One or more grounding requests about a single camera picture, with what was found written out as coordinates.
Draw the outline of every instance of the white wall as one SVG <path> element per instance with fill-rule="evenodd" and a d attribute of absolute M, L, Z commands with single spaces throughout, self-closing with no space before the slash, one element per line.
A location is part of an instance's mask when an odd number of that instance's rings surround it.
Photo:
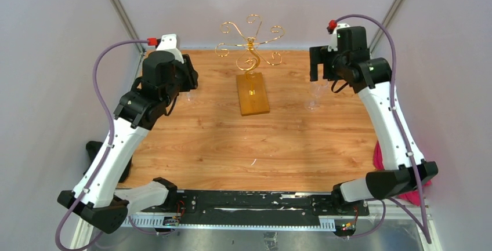
<path fill-rule="evenodd" d="M 94 60 L 128 37 L 109 0 L 0 0 L 0 37 L 0 249 L 55 250 L 66 211 L 56 198 L 88 166 L 85 143 L 108 128 L 92 89 Z M 123 46 L 103 60 L 111 109 L 137 59 Z M 74 227 L 72 217 L 66 245 Z"/>
<path fill-rule="evenodd" d="M 363 13 L 379 20 L 393 0 L 121 0 L 141 37 L 175 32 L 182 48 L 214 48 L 227 37 L 219 31 L 225 21 L 247 25 L 246 16 L 263 16 L 259 38 L 269 39 L 269 28 L 281 25 L 286 35 L 264 48 L 301 48 L 326 45 L 325 28 L 331 19 Z M 368 27 L 372 37 L 375 27 Z"/>
<path fill-rule="evenodd" d="M 426 194 L 446 251 L 492 243 L 491 16 L 491 0 L 406 0 L 389 28 L 402 109 L 439 167 Z"/>

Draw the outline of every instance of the gold jewelry stand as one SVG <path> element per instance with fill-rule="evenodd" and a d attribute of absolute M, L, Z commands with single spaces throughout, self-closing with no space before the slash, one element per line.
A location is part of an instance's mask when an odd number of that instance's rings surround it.
<path fill-rule="evenodd" d="M 241 35 L 244 40 L 243 44 L 227 44 L 227 43 L 219 43 L 215 48 L 215 53 L 220 57 L 225 57 L 229 54 L 229 50 L 223 48 L 224 46 L 239 46 L 244 47 L 246 51 L 236 60 L 236 66 L 242 71 L 245 71 L 244 74 L 236 75 L 237 82 L 237 93 L 239 96 L 239 105 L 241 107 L 241 115 L 249 116 L 249 115 L 258 115 L 265 114 L 270 112 L 270 105 L 268 103 L 268 98 L 266 95 L 265 83 L 263 81 L 263 75 L 261 72 L 253 72 L 260 63 L 261 60 L 265 61 L 271 66 L 277 66 L 282 63 L 282 56 L 278 52 L 272 53 L 272 62 L 266 60 L 263 56 L 261 56 L 256 49 L 261 44 L 266 44 L 272 41 L 275 41 L 284 36 L 285 31 L 280 26 L 273 26 L 270 28 L 270 32 L 279 33 L 282 32 L 279 36 L 264 42 L 256 42 L 256 37 L 258 36 L 258 32 L 261 28 L 262 19 L 259 15 L 251 14 L 246 18 L 246 22 L 248 24 L 253 24 L 256 19 L 259 19 L 258 29 L 256 30 L 256 34 L 254 37 L 245 37 L 242 32 L 239 30 L 236 24 L 233 22 L 224 22 L 220 25 L 220 30 L 224 34 L 228 34 L 230 32 L 229 25 L 232 25 L 236 28 L 237 32 Z M 243 59 L 246 53 L 252 55 L 252 57 L 248 57 L 244 64 L 248 65 L 247 68 L 242 68 L 239 66 L 240 60 Z M 275 56 L 277 56 L 280 61 L 276 62 Z"/>

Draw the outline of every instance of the wood grain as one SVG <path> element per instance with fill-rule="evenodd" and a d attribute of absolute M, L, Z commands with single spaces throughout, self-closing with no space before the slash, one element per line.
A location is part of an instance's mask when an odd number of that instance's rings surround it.
<path fill-rule="evenodd" d="M 181 94 L 172 115 L 158 120 L 120 187 L 163 177 L 181 189 L 331 191 L 374 170 L 377 138 L 351 88 L 326 93 L 316 111 L 304 108 L 309 52 L 281 52 L 283 64 L 257 69 L 271 111 L 248 117 L 240 114 L 236 53 L 183 52 L 199 74 L 194 100 Z"/>
<path fill-rule="evenodd" d="M 263 74 L 255 72 L 248 80 L 246 75 L 236 75 L 237 94 L 242 116 L 266 114 L 270 112 Z"/>

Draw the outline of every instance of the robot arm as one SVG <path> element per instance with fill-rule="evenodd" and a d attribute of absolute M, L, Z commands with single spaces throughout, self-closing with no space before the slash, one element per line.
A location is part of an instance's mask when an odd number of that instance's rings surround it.
<path fill-rule="evenodd" d="M 317 67 L 323 64 L 323 78 L 344 80 L 364 103 L 381 146 L 385 170 L 370 172 L 365 178 L 337 184 L 332 195 L 339 206 L 365 199 L 385 199 L 417 188 L 403 136 L 390 105 L 391 68 L 383 58 L 371 59 L 366 29 L 339 23 L 329 28 L 332 40 L 328 46 L 312 47 L 310 80 L 317 81 Z M 407 138 L 412 144 L 422 183 L 437 174 L 435 162 L 426 162 L 412 139 L 395 92 L 396 111 Z"/>
<path fill-rule="evenodd" d="M 160 177 L 148 185 L 130 190 L 115 191 L 115 188 L 133 152 L 157 119 L 169 115 L 167 107 L 174 106 L 180 92 L 189 92 L 197 87 L 198 73 L 189 56 L 182 55 L 177 49 L 176 35 L 162 36 L 156 51 L 143 61 L 142 77 L 137 78 L 132 89 L 120 99 L 114 112 L 112 150 L 91 187 L 84 189 L 106 147 L 101 148 L 74 189 L 60 193 L 58 203 L 69 208 L 84 191 L 85 195 L 74 212 L 107 234 L 118 229 L 129 214 L 151 206 L 173 207 L 177 188 Z M 104 145 L 108 145 L 109 138 L 108 134 Z"/>

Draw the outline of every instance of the pink cloth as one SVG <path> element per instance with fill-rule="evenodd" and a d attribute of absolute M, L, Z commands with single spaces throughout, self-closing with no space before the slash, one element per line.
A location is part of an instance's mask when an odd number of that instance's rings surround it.
<path fill-rule="evenodd" d="M 381 153 L 381 147 L 379 146 L 379 142 L 376 142 L 376 147 L 374 148 L 374 159 L 372 160 L 374 167 L 378 170 L 384 170 L 383 166 L 383 155 Z M 431 181 L 428 181 L 424 186 L 431 185 Z M 420 206 L 420 199 L 418 197 L 417 191 L 408 192 L 405 194 L 401 194 L 399 196 L 401 199 L 407 200 L 413 203 L 416 206 Z"/>

